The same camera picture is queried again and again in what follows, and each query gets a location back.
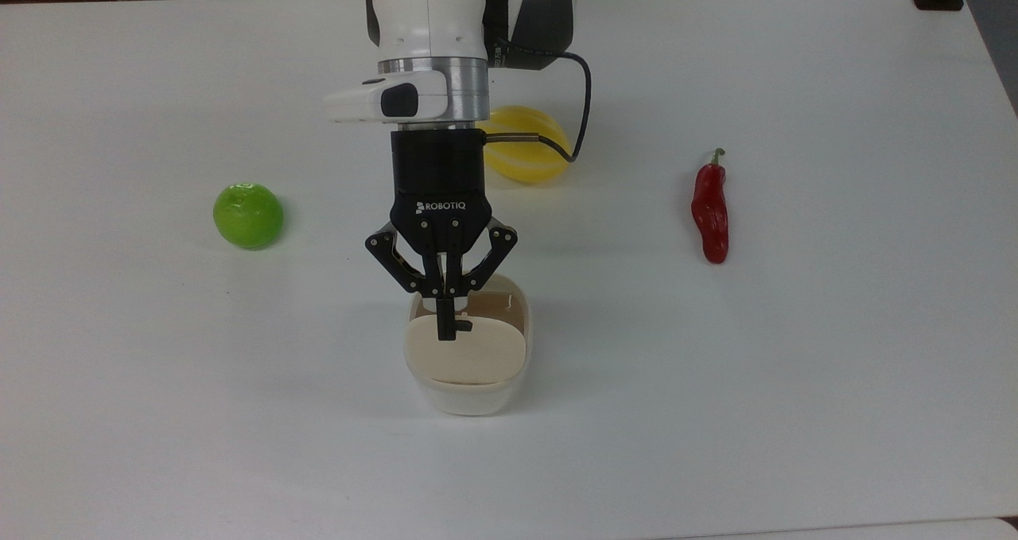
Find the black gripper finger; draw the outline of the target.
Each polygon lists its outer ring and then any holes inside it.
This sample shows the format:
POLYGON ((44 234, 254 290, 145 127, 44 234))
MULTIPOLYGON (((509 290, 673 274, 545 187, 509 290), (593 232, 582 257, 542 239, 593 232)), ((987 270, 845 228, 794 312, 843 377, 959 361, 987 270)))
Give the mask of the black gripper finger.
POLYGON ((435 232, 429 222, 422 222, 417 232, 405 239, 422 258, 423 269, 408 263, 398 251, 398 231, 389 223, 366 238, 366 248, 378 264, 396 280, 407 293, 419 293, 435 301, 437 339, 447 340, 447 290, 445 276, 439 262, 435 232))
POLYGON ((446 338, 455 340, 460 331, 472 330, 472 324, 456 317, 457 304, 472 291, 480 290, 487 284, 516 246, 519 236, 514 228, 491 218, 484 230, 473 233, 468 224, 460 219, 452 219, 446 242, 446 338), (469 271, 462 267, 463 254, 468 253, 482 235, 488 238, 488 252, 479 263, 469 271))

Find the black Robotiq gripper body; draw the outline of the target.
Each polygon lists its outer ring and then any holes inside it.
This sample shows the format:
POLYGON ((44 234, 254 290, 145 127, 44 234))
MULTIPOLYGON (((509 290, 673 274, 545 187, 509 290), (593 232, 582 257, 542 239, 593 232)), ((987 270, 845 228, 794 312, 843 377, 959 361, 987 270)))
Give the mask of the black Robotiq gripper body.
POLYGON ((396 130, 390 142, 394 231, 419 256, 468 253, 493 218, 484 184, 486 133, 396 130))

